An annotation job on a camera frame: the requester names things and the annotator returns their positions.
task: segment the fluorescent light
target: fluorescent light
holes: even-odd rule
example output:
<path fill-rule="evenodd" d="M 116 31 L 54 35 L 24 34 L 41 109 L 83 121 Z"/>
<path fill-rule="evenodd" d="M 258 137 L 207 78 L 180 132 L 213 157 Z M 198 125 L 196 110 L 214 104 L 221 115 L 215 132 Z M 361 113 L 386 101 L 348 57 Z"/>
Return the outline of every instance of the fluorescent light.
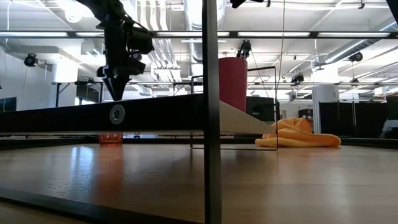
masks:
<path fill-rule="evenodd" d="M 68 37 L 66 32 L 0 32 L 1 37 Z"/>
<path fill-rule="evenodd" d="M 219 37 L 229 37 L 229 32 L 217 32 L 217 36 L 219 36 Z"/>
<path fill-rule="evenodd" d="M 226 40 L 218 40 L 218 42 L 221 44 L 225 44 Z M 181 43 L 183 43 L 183 44 L 201 44 L 202 40 L 201 39 L 181 40 Z"/>
<path fill-rule="evenodd" d="M 320 32 L 318 37 L 388 37 L 389 32 Z"/>
<path fill-rule="evenodd" d="M 79 37 L 103 37 L 104 32 L 77 32 L 76 35 Z"/>
<path fill-rule="evenodd" d="M 229 32 L 217 32 L 218 37 L 228 37 Z M 200 31 L 186 31 L 186 32 L 157 32 L 158 37 L 201 37 Z"/>
<path fill-rule="evenodd" d="M 308 37 L 309 32 L 238 32 L 238 37 Z"/>

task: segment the wooden floor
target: wooden floor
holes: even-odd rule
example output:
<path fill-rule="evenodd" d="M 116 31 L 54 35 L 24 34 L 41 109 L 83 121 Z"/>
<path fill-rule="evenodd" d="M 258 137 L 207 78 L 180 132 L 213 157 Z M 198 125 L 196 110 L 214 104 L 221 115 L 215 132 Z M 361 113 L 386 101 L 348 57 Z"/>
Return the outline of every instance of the wooden floor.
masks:
<path fill-rule="evenodd" d="M 223 150 L 223 223 L 396 223 L 398 151 Z M 203 150 L 62 146 L 0 152 L 0 187 L 203 222 Z"/>

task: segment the round metal bolt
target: round metal bolt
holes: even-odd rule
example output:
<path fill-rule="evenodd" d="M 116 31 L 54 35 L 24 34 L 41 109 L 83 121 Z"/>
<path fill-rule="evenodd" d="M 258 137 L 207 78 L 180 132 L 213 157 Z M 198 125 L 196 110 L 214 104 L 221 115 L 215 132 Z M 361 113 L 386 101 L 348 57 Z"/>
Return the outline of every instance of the round metal bolt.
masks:
<path fill-rule="evenodd" d="M 113 124 L 121 124 L 126 115 L 122 105 L 114 105 L 109 113 L 109 118 Z"/>

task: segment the yellow cloth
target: yellow cloth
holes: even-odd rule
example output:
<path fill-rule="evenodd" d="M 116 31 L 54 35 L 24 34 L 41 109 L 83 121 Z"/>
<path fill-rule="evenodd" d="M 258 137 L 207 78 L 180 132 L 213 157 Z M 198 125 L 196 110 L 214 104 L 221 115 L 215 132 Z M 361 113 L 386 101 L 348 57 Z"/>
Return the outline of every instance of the yellow cloth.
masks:
<path fill-rule="evenodd" d="M 339 147 L 341 140 L 332 134 L 312 134 L 310 123 L 303 118 L 289 118 L 278 121 L 278 140 L 282 147 Z M 276 147 L 276 134 L 265 134 L 256 144 Z"/>

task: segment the white pillar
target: white pillar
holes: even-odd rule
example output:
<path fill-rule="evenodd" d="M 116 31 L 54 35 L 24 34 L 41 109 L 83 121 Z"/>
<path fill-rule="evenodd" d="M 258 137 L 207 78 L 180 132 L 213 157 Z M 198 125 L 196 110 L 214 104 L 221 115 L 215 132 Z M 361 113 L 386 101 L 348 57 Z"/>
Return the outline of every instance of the white pillar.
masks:
<path fill-rule="evenodd" d="M 312 80 L 316 83 L 338 83 L 338 69 L 328 67 L 314 71 Z M 315 134 L 321 134 L 321 120 L 319 103 L 337 102 L 339 100 L 338 86 L 315 86 L 312 88 L 313 129 Z"/>

